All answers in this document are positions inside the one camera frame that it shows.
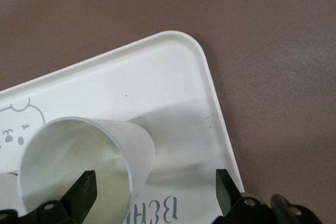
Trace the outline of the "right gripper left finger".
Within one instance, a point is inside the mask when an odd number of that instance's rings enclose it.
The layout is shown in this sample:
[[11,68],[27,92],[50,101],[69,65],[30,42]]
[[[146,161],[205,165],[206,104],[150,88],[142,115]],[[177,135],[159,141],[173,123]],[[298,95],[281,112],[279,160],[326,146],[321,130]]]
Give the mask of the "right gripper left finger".
[[96,172],[85,171],[60,200],[42,203],[24,216],[1,210],[1,223],[83,223],[97,199]]

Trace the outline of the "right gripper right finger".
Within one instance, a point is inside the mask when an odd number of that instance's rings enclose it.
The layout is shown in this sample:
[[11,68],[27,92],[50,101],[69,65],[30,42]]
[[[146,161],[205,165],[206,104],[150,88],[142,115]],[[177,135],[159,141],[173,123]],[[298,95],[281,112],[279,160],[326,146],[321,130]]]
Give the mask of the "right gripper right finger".
[[273,195],[270,207],[243,195],[226,169],[216,171],[216,197],[222,215],[215,223],[319,223],[310,209],[291,204],[282,195]]

